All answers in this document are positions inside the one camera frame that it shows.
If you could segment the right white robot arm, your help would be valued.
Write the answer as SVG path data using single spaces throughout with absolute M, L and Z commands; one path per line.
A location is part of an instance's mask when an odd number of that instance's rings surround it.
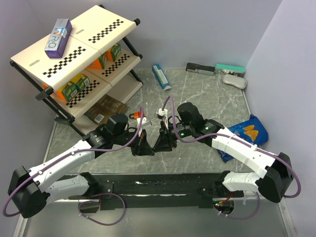
M 217 121 L 204 119 L 190 102 L 180 105 L 177 111 L 179 122 L 172 122 L 167 109 L 156 110 L 156 116 L 162 121 L 154 152 L 170 152 L 176 148 L 177 140 L 192 136 L 200 143 L 227 153 L 252 170 L 250 173 L 225 172 L 215 186 L 218 195 L 226 197 L 235 191 L 255 192 L 275 203 L 285 197 L 294 178 L 288 155 L 275 155 L 257 148 Z

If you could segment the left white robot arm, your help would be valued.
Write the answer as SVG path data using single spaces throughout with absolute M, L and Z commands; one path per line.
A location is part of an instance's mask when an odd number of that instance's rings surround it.
M 137 127 L 130 131 L 127 128 L 128 117 L 124 114 L 115 114 L 105 124 L 83 136 L 71 148 L 55 158 L 30 169 L 23 166 L 15 169 L 8 195 L 9 200 L 18 209 L 16 215 L 20 214 L 24 218 L 33 217 L 46 205 L 63 198 L 95 197 L 98 184 L 90 173 L 82 173 L 67 180 L 61 178 L 75 167 L 104 153 L 130 147 L 134 156 L 154 155 L 143 129 L 146 120 L 144 111 L 140 111 Z

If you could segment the orange black padlock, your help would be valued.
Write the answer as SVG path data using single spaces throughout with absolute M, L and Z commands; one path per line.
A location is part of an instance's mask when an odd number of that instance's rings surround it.
M 138 111 L 138 112 L 134 112 L 134 113 L 129 114 L 128 117 L 130 119 L 139 119 L 140 117 L 145 117 L 145 115 L 141 111 Z

